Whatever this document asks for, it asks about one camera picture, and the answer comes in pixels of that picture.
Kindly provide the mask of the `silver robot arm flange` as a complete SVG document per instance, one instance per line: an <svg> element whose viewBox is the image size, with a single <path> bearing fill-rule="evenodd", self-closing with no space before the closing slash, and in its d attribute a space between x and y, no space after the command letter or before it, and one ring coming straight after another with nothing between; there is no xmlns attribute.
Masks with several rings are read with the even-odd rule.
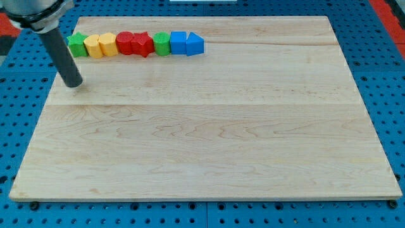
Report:
<svg viewBox="0 0 405 228"><path fill-rule="evenodd" d="M59 25L59 19L75 6L74 0L1 0L11 24L44 34Z"/></svg>

